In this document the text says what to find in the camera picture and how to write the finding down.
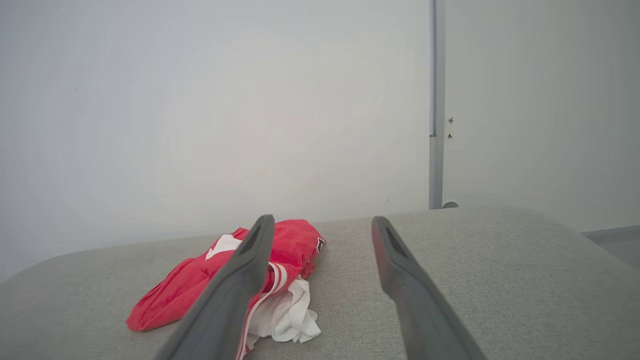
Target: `gray upholstery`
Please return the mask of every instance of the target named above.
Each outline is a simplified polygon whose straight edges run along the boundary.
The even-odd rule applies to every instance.
[[[516,208],[389,217],[490,359],[631,359],[640,354],[640,274],[580,234]],[[258,359],[402,359],[380,290],[371,219],[317,224],[310,277],[320,337],[261,339]],[[215,236],[90,250],[0,284],[2,359],[150,359],[175,324],[131,332],[136,301]]]

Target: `floor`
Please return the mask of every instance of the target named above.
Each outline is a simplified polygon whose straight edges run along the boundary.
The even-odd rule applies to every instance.
[[[593,231],[583,235],[640,271],[640,226]]]

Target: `fabric texture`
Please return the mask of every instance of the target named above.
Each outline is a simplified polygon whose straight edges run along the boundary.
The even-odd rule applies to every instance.
[[[154,286],[133,307],[127,319],[127,325],[133,331],[144,331],[166,325],[181,319],[193,305],[200,293],[208,285],[211,278],[224,266],[235,250],[249,234],[249,230],[240,228],[232,234],[220,236],[207,251],[197,258],[189,258],[178,264],[164,280]],[[304,281],[315,268],[314,259],[322,249],[325,241],[320,234],[306,220],[285,220],[277,222],[274,228],[273,247],[269,255],[269,267],[264,281],[264,289],[249,301],[249,309],[244,321],[243,334],[238,359],[242,359],[253,348],[257,339],[255,336],[248,343],[250,325],[254,329],[261,324],[258,320],[267,320],[269,314],[266,309],[278,312],[275,319],[269,319],[269,326],[277,326],[275,333],[262,331],[265,335],[275,335],[276,340],[308,341],[320,332],[315,320],[317,315],[307,315],[309,299],[308,282]],[[297,295],[295,301],[290,295]],[[272,297],[277,302],[265,302]],[[258,319],[253,319],[254,313],[259,311]],[[292,318],[300,318],[296,326],[292,326]]]
[[[575,231],[510,207],[388,218],[489,359],[640,354],[640,274]],[[295,345],[259,340],[245,359],[405,358],[371,218],[315,227],[331,243],[309,277],[322,335]],[[216,238],[78,252],[19,273],[0,284],[0,358],[152,359],[177,324],[131,332],[123,319]]]

